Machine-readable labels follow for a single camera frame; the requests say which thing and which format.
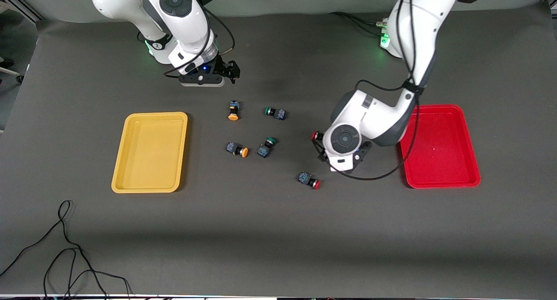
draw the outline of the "tabletop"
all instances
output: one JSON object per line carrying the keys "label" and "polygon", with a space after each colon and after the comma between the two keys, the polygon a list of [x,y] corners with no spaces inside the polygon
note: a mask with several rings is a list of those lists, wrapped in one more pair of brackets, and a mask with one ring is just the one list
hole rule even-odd
{"label": "tabletop", "polygon": [[[383,14],[366,14],[380,20]],[[557,298],[557,42],[547,4],[453,12],[437,41],[423,104],[466,116],[482,177],[469,189],[411,189],[404,173],[374,182],[328,170],[310,142],[366,78],[398,86],[404,64],[333,15],[223,19],[237,46],[236,84],[186,88],[162,73],[129,23],[46,21],[0,138],[0,268],[57,221],[96,270],[136,294],[297,297]],[[219,25],[221,45],[227,42]],[[362,87],[394,104],[396,93]],[[227,119],[229,100],[241,119]],[[266,106],[286,120],[263,115]],[[188,114],[181,187],[116,194],[110,183],[125,118]],[[270,157],[225,151],[271,136]],[[374,146],[355,175],[386,173],[397,147]],[[296,181],[322,180],[318,191]],[[61,229],[2,278],[2,293],[42,293]],[[50,274],[64,292],[70,256]],[[125,293],[118,280],[102,280]],[[91,277],[80,293],[99,293]]]}

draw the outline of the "gray table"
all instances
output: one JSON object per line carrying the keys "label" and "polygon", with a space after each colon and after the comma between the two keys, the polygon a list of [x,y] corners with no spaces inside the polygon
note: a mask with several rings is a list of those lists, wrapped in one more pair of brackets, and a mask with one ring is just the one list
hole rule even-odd
{"label": "gray table", "polygon": [[[220,89],[163,78],[168,67],[135,41],[131,24],[40,25],[0,140],[2,268],[73,199],[70,237],[135,293],[557,298],[557,43],[547,5],[454,12],[440,31],[422,102],[464,110],[482,175],[473,189],[414,190],[402,174],[352,181],[316,159],[310,134],[328,127],[356,80],[396,86],[406,76],[376,38],[330,15],[225,21],[238,42],[225,59],[242,76]],[[226,118],[230,99],[243,102],[238,122]],[[263,116],[265,106],[290,116]],[[176,110],[191,119],[183,187],[113,193],[127,115]],[[266,160],[224,151],[228,141],[256,147],[267,136],[280,142]],[[374,147],[355,173],[382,174],[398,153]],[[298,184],[302,170],[322,189]],[[1,292],[42,292],[63,247],[57,230],[0,279]],[[57,292],[69,262],[52,271]],[[124,292],[117,280],[103,284]],[[98,293],[90,277],[81,287]]]}

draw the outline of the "white robot link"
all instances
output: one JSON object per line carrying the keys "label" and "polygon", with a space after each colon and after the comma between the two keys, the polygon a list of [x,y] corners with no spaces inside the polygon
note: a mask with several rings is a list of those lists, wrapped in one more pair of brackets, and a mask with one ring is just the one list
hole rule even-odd
{"label": "white robot link", "polygon": [[174,67],[183,86],[223,86],[239,78],[234,61],[224,63],[202,5],[211,0],[92,0],[111,19],[133,23],[149,51],[162,64]]}
{"label": "white robot link", "polygon": [[344,94],[331,114],[332,125],[319,135],[332,171],[350,172],[362,161],[359,150],[370,146],[364,136],[378,146],[392,146],[402,139],[416,97],[432,70],[438,30],[456,1],[398,0],[394,5],[386,25],[390,39],[386,49],[404,59],[410,74],[394,107],[357,88]]}

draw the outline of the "floor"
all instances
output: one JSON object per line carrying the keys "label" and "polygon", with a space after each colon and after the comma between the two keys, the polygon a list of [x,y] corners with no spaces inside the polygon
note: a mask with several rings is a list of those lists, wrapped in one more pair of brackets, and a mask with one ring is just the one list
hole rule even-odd
{"label": "floor", "polygon": [[[0,56],[14,60],[10,70],[24,74],[37,42],[37,30],[14,11],[0,13]],[[6,127],[20,84],[14,76],[0,73],[0,130]]]}

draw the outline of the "plastic tray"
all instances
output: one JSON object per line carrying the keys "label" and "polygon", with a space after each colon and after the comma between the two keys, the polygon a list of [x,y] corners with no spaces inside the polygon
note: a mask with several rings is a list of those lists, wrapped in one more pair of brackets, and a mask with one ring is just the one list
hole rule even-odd
{"label": "plastic tray", "polygon": [[134,113],[126,118],[114,167],[115,193],[171,193],[180,184],[188,116]]}
{"label": "plastic tray", "polygon": [[[476,187],[480,172],[464,113],[454,104],[420,106],[418,133],[404,163],[408,185],[413,188]],[[416,109],[400,141],[402,156],[416,125]]]}

